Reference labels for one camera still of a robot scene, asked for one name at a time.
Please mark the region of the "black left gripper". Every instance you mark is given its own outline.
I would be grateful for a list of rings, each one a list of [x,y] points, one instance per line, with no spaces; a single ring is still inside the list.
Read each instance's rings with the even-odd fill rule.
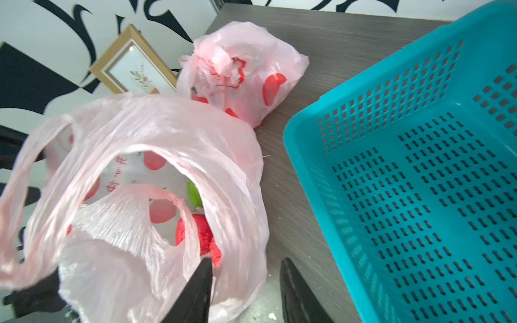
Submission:
[[[13,314],[8,322],[77,322],[77,312],[59,295],[56,269],[36,285],[1,297],[1,305]]]

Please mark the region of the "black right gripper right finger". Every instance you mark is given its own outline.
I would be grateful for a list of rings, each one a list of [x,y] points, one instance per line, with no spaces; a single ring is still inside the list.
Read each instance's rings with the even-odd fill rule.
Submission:
[[[284,322],[333,323],[290,258],[281,261],[280,289]]]

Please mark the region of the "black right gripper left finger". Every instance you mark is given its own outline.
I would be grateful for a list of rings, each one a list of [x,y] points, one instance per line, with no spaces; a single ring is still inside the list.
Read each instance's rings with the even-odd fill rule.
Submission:
[[[212,283],[211,258],[203,258],[162,323],[207,323]]]

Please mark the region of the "red apple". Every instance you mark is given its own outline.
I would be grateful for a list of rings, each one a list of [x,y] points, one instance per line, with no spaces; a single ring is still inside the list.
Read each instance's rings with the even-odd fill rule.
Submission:
[[[206,216],[201,214],[193,214],[193,219],[197,225],[197,241],[200,246],[200,256],[209,256],[213,263],[213,267],[220,268],[222,261],[222,252],[215,243],[214,235],[207,222]],[[175,242],[179,245],[185,239],[185,226],[182,219],[179,220],[176,227]]]

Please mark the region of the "pink plastic bag front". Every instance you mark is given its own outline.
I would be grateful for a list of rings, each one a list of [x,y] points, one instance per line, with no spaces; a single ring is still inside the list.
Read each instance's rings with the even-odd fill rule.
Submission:
[[[160,322],[201,264],[195,219],[155,184],[118,181],[84,203],[110,162],[154,152],[198,188],[222,253],[210,322],[230,322],[267,279],[263,155],[253,128],[208,104],[119,94],[47,119],[24,141],[1,195],[1,287],[54,272],[82,322]]]

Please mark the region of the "pink plastic bag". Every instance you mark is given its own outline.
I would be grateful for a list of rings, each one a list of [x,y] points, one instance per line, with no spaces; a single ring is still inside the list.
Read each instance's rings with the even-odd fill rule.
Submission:
[[[310,61],[252,22],[230,22],[196,39],[180,59],[178,95],[257,128],[305,74]]]
[[[47,119],[24,141],[1,195],[1,287],[54,272],[82,322],[160,322],[201,264],[195,219],[155,184],[118,181],[84,203],[110,162],[154,152],[198,188],[222,253],[210,322],[230,322],[267,279],[263,155],[253,128],[208,104],[119,94]]]

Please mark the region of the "green apple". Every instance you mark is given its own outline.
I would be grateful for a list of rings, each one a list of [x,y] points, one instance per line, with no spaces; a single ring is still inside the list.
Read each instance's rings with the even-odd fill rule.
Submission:
[[[187,195],[192,205],[199,208],[203,207],[203,202],[199,190],[197,189],[195,183],[190,179],[187,180]]]

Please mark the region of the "pink plastic bag rear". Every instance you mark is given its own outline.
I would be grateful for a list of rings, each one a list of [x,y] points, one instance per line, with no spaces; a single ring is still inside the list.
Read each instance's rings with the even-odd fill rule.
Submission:
[[[178,95],[257,128],[305,74],[310,61],[252,22],[230,22],[196,39],[180,59]]]

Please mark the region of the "teal perforated plastic basket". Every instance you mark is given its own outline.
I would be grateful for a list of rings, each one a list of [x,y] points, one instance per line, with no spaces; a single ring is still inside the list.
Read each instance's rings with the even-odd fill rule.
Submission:
[[[363,322],[516,321],[516,2],[323,95],[284,144]]]

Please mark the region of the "gold framed picture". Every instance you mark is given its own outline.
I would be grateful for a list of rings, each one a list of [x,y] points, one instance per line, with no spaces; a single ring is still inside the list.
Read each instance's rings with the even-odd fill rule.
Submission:
[[[90,67],[115,94],[175,94],[177,77],[130,24]]]

